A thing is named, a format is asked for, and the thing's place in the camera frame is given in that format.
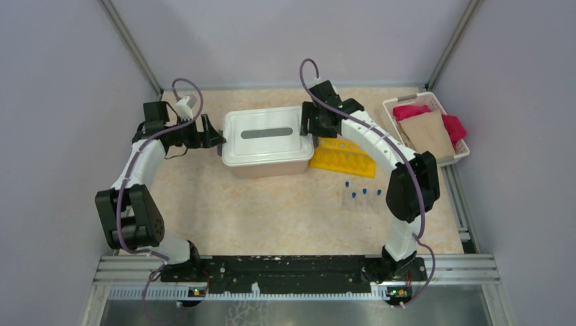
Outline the white bin lid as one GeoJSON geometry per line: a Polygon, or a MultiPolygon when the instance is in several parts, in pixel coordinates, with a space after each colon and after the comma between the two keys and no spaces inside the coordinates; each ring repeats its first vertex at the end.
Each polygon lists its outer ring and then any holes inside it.
{"type": "Polygon", "coordinates": [[[302,108],[231,111],[223,119],[223,163],[232,168],[307,162],[314,154],[310,135],[300,134],[302,108]]]}

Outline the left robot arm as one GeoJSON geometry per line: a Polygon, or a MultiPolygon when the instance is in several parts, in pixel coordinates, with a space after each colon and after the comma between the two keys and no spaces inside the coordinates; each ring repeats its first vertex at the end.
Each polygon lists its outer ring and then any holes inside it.
{"type": "Polygon", "coordinates": [[[121,175],[109,189],[95,196],[111,249],[152,255],[166,265],[177,265],[179,275],[188,281],[202,276],[204,264],[191,241],[166,230],[150,189],[171,147],[209,149],[226,142],[207,114],[193,111],[195,102],[185,96],[176,105],[166,101],[144,103],[145,119],[131,140],[130,157],[121,175]]]}

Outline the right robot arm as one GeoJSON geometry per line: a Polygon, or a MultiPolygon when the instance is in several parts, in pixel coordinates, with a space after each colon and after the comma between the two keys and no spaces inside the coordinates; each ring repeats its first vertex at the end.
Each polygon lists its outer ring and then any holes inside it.
{"type": "Polygon", "coordinates": [[[357,100],[341,99],[330,81],[306,92],[311,100],[302,105],[301,135],[352,141],[389,176],[385,202],[393,220],[382,248],[382,270],[391,280],[401,279],[416,257],[427,213],[439,199],[435,156],[417,153],[392,137],[357,100]]]}

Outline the pink plastic bin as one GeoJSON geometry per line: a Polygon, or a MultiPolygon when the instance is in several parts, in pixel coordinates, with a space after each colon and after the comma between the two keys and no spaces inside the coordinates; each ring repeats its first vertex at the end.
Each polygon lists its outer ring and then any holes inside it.
{"type": "Polygon", "coordinates": [[[239,178],[275,177],[306,172],[314,154],[312,137],[292,127],[223,131],[223,163],[239,178]]]}

